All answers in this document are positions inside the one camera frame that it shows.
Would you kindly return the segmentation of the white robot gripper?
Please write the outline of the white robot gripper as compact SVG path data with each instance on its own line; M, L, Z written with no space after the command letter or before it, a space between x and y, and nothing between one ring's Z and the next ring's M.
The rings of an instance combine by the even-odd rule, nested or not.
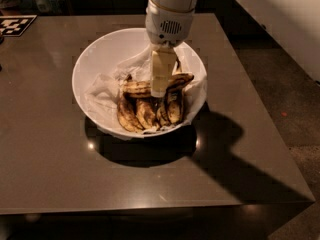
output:
M191 28L194 11L178 12L148 1L145 26L149 39L154 45L179 46ZM162 47L152 52L151 95L161 98L165 95L177 55L173 48Z

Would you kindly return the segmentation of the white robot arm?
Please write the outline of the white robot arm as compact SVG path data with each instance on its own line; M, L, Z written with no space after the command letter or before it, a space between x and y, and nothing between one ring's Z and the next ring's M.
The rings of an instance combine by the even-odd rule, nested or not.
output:
M187 37L197 0L148 0L145 26L151 42L151 95L163 97L179 46Z

